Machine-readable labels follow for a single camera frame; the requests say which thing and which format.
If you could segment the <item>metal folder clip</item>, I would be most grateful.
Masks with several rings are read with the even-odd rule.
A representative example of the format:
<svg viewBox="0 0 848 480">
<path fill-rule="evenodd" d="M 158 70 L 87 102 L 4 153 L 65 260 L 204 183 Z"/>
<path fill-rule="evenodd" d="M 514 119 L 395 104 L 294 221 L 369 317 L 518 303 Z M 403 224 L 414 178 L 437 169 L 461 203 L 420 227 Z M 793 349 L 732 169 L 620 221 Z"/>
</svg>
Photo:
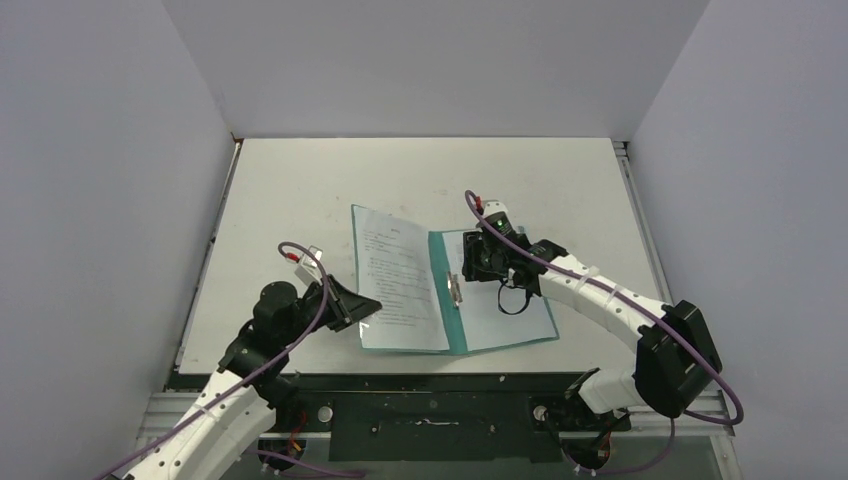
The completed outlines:
<svg viewBox="0 0 848 480">
<path fill-rule="evenodd" d="M 463 301 L 459 276 L 451 271 L 446 273 L 446 283 L 454 308 L 458 309 Z"/>
</svg>

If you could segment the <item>teal folder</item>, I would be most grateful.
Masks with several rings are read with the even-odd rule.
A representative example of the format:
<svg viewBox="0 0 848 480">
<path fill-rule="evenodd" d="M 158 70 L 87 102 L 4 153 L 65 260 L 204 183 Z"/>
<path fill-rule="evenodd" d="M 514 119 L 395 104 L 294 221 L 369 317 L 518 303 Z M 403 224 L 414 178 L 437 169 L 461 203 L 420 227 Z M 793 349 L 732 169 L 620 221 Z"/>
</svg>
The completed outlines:
<svg viewBox="0 0 848 480">
<path fill-rule="evenodd" d="M 495 282 L 461 274 L 464 234 L 352 205 L 354 260 L 360 295 L 379 312 L 359 326 L 366 350 L 466 355 L 558 339 L 547 301 L 508 315 Z"/>
</svg>

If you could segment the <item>printed white paper sheet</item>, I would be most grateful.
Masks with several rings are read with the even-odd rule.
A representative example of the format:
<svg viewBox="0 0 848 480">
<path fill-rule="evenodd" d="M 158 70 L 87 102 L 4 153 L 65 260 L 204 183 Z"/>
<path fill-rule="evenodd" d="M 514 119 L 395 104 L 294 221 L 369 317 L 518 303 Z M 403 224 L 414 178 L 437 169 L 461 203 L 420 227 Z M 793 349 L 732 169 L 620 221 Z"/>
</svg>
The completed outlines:
<svg viewBox="0 0 848 480">
<path fill-rule="evenodd" d="M 358 293 L 382 308 L 361 322 L 361 346 L 395 352 L 446 352 L 449 340 L 420 225 L 351 208 Z"/>
</svg>

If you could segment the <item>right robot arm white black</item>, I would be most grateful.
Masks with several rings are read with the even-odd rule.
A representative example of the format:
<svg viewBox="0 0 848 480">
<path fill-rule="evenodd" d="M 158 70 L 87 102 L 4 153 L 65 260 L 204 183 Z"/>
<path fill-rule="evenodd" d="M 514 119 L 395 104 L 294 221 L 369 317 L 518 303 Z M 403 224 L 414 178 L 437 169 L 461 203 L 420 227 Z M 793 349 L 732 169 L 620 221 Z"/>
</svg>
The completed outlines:
<svg viewBox="0 0 848 480">
<path fill-rule="evenodd" d="M 568 421 L 588 429 L 613 410 L 636 406 L 678 418 L 722 364 L 702 312 L 645 297 L 594 272 L 549 240 L 532 243 L 524 234 L 487 228 L 462 235 L 462 275 L 471 282 L 497 281 L 529 296 L 566 305 L 601 326 L 635 356 L 623 370 L 582 374 L 567 390 Z"/>
</svg>

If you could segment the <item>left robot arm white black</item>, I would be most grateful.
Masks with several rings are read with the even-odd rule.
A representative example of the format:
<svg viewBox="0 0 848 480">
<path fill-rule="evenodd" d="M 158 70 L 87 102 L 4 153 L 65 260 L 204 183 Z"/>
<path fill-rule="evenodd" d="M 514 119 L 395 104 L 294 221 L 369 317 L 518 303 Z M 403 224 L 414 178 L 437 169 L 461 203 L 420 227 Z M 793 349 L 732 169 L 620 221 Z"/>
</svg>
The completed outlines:
<svg viewBox="0 0 848 480">
<path fill-rule="evenodd" d="M 304 294 L 288 282 L 266 285 L 192 406 L 125 478 L 221 478 L 262 433 L 296 422 L 298 388 L 280 375 L 295 346 L 322 327 L 341 331 L 381 308 L 334 277 L 312 282 Z"/>
</svg>

